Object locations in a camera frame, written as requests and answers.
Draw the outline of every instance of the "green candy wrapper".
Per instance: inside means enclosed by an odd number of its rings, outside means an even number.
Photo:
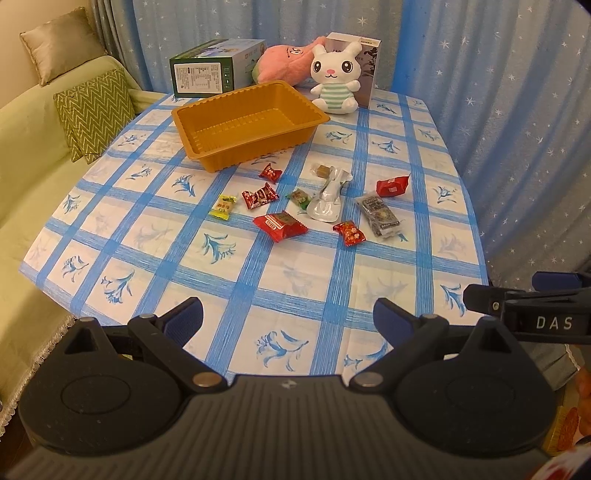
[[[310,195],[308,195],[302,189],[295,189],[290,194],[285,195],[285,197],[289,198],[296,205],[299,205],[302,210],[306,210],[309,203],[312,201],[312,197],[310,197]]]

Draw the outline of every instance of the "yellow candy wrapper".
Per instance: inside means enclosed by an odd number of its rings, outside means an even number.
[[[209,215],[221,218],[222,220],[228,220],[235,203],[236,197],[221,194],[217,198],[217,202],[213,205],[212,209],[209,210]]]

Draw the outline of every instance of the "silver foil packet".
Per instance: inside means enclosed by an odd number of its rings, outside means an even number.
[[[340,190],[342,186],[353,180],[353,176],[342,168],[330,168],[330,175],[322,190],[314,196],[306,212],[314,220],[332,223],[339,219],[341,210]]]

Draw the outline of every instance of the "lace trim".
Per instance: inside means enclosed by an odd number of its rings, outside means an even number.
[[[73,315],[68,315],[66,317],[65,322],[60,327],[58,327],[58,329],[53,334],[51,339],[47,342],[45,347],[37,354],[37,356],[33,360],[32,367],[23,376],[21,384],[17,387],[12,397],[9,398],[6,402],[4,402],[4,405],[2,406],[3,408],[0,411],[0,437],[4,435],[4,427],[8,425],[8,422],[14,415],[15,409],[18,404],[18,400],[21,398],[21,394],[25,386],[29,383],[29,380],[33,377],[33,375],[35,375],[35,372],[37,372],[39,366],[43,363],[43,360],[47,358],[47,355],[49,355],[53,348],[57,345],[57,342],[59,342],[62,339],[62,337],[66,334],[68,328],[74,325],[75,321],[76,318]]]

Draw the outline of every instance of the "tablecloth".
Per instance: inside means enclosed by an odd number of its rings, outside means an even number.
[[[389,345],[372,307],[387,297],[416,315],[433,311],[474,324],[462,292],[486,283],[474,212],[425,104],[376,91],[369,109],[332,115],[306,144],[211,174],[191,161],[168,96],[131,122],[57,207],[21,272],[76,316],[125,324],[162,314],[190,296],[204,325],[186,349],[230,380],[236,373],[342,374],[347,381]],[[280,199],[248,210],[240,196],[284,170]],[[312,220],[285,195],[317,192],[315,164],[342,167],[342,220],[367,241],[347,248],[332,225]],[[354,197],[377,180],[411,174],[387,199],[402,232],[373,236]],[[239,198],[229,221],[208,215],[221,193]],[[254,216],[286,210],[307,234],[274,244]]]

